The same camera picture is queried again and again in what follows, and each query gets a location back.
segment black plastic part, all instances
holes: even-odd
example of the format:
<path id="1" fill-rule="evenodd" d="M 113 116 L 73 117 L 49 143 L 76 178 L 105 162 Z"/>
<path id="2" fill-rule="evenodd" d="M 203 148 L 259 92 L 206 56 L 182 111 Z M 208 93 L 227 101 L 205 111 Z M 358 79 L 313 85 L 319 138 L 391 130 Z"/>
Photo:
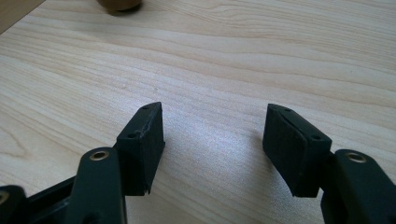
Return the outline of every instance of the black plastic part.
<path id="1" fill-rule="evenodd" d="M 99 147 L 82 156 L 64 223 L 126 223 L 117 150 Z"/>
<path id="2" fill-rule="evenodd" d="M 103 179 L 103 182 L 101 183 L 105 184 L 98 184 L 95 187 L 92 186 L 92 188 L 98 187 L 98 190 L 103 190 L 103 186 L 107 186 L 108 190 L 115 193 L 120 186 L 122 195 L 120 202 L 123 204 L 123 208 L 121 209 L 122 211 L 120 211 L 123 215 L 119 214 L 118 217 L 120 218 L 118 220 L 112 219 L 110 222 L 104 222 L 106 220 L 102 219 L 102 215 L 100 215 L 100 213 L 99 215 L 98 213 L 94 213 L 87 215 L 83 220 L 83 223 L 95 223 L 95 221 L 99 221 L 99 219 L 103 223 L 115 224 L 126 222 L 126 213 L 123 210 L 125 208 L 124 194 L 132 196 L 144 195 L 146 191 L 150 191 L 164 148 L 162 112 L 161 103 L 142 106 L 121 132 L 114 148 L 106 147 L 106 149 L 111 149 L 111 151 L 114 151 L 119 155 L 121 154 L 121 156 L 117 157 L 117 165 L 119 166 L 118 171 L 107 167 L 106 170 L 110 169 L 107 170 L 108 172 L 112 170 L 111 172 L 113 176 L 108 178 L 101 175 L 100 178 Z M 117 175 L 120 176 L 120 185 L 118 184 L 119 182 L 112 183 Z M 83 194 L 79 190 L 74 193 L 77 195 L 73 196 L 76 198 L 73 203 L 74 205 L 72 208 L 68 208 L 74 185 L 75 177 L 71 177 L 55 186 L 31 196 L 28 199 L 24 196 L 24 192 L 21 187 L 1 187 L 0 189 L 13 190 L 13 192 L 12 197 L 9 198 L 10 201 L 7 201 L 7 203 L 1 203 L 2 193 L 0 191 L 0 224 L 63 224 L 66 216 L 66 210 L 69 211 L 74 209 L 79 212 L 82 212 L 82 210 L 91 211 L 94 206 L 84 207 L 81 211 L 76 208 L 82 205 L 91 206 L 91 204 L 87 203 L 76 203 L 81 200 L 78 198 L 78 195 Z M 111 202 L 106 201 L 107 206 L 113 207 L 113 205 L 108 203 Z"/>
<path id="3" fill-rule="evenodd" d="M 262 147 L 293 196 L 317 197 L 332 139 L 293 110 L 268 105 Z"/>
<path id="4" fill-rule="evenodd" d="M 125 195 L 150 193 L 160 162 L 163 141 L 163 109 L 160 102 L 142 106 L 117 137 Z"/>
<path id="5" fill-rule="evenodd" d="M 27 200 L 23 188 L 13 185 L 1 187 L 0 205 L 0 224 L 27 221 Z"/>
<path id="6" fill-rule="evenodd" d="M 396 187 L 371 157 L 341 149 L 323 171 L 321 208 L 327 224 L 396 223 Z"/>
<path id="7" fill-rule="evenodd" d="M 74 179 L 74 177 L 68 178 L 28 198 L 29 223 L 63 223 Z"/>

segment wood grain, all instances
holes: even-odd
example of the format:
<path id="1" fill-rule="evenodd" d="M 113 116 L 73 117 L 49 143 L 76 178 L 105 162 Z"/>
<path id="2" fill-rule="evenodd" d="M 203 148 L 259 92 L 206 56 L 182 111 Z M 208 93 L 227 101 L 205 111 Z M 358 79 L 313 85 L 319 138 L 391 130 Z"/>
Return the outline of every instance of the wood grain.
<path id="1" fill-rule="evenodd" d="M 0 184 L 28 195 L 163 102 L 166 147 L 130 223 L 320 223 L 262 151 L 269 103 L 375 158 L 396 182 L 396 4 L 48 0 L 0 35 Z"/>
<path id="2" fill-rule="evenodd" d="M 0 34 L 43 2 L 44 0 L 0 0 Z"/>

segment screw hole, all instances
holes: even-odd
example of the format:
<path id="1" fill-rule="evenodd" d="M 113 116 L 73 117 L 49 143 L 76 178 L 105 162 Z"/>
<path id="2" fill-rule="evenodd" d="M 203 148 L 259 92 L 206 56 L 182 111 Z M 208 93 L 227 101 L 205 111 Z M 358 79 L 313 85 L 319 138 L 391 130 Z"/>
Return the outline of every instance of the screw hole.
<path id="1" fill-rule="evenodd" d="M 0 204 L 5 203 L 9 197 L 9 193 L 3 190 L 0 190 Z"/>
<path id="2" fill-rule="evenodd" d="M 366 158 L 364 158 L 362 155 L 359 155 L 357 153 L 353 153 L 353 152 L 348 152 L 346 154 L 346 156 L 354 162 L 359 162 L 359 163 L 365 163 L 367 162 Z"/>
<path id="3" fill-rule="evenodd" d="M 130 133 L 130 134 L 128 134 L 128 137 L 129 137 L 129 138 L 136 138 L 136 137 L 139 136 L 139 134 L 140 134 L 140 132 Z"/>
<path id="4" fill-rule="evenodd" d="M 90 156 L 90 159 L 92 161 L 101 161 L 105 158 L 108 157 L 108 151 L 97 151 L 97 152 L 93 152 Z"/>
<path id="5" fill-rule="evenodd" d="M 320 140 L 321 139 L 321 137 L 320 136 L 317 136 L 317 135 L 311 135 L 311 137 L 314 139 L 314 140 Z"/>

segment wooden table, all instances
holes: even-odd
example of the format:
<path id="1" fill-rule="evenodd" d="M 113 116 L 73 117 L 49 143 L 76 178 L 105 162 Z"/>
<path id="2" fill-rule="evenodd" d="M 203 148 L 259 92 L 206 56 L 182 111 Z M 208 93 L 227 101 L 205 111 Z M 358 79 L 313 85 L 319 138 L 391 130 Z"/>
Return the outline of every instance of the wooden table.
<path id="1" fill-rule="evenodd" d="M 262 151 L 269 103 L 396 182 L 394 1 L 48 0 L 0 35 L 0 184 L 32 195 L 163 102 L 166 147 L 130 223 L 320 223 Z"/>

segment metal rivet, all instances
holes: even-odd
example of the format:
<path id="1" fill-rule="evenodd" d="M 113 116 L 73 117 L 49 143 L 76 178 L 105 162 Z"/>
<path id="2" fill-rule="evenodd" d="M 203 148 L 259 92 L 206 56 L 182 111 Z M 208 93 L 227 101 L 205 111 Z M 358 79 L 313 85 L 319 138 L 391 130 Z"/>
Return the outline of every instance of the metal rivet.
<path id="1" fill-rule="evenodd" d="M 91 154 L 90 159 L 92 161 L 101 161 L 107 158 L 108 155 L 109 155 L 108 151 L 97 151 Z"/>
<path id="2" fill-rule="evenodd" d="M 359 162 L 359 163 L 365 163 L 367 162 L 366 158 L 363 157 L 362 155 L 358 154 L 358 153 L 354 153 L 354 152 L 348 152 L 346 153 L 346 156 L 354 161 L 354 162 Z"/>
<path id="3" fill-rule="evenodd" d="M 0 204 L 5 203 L 9 197 L 9 193 L 3 190 L 0 190 Z"/>

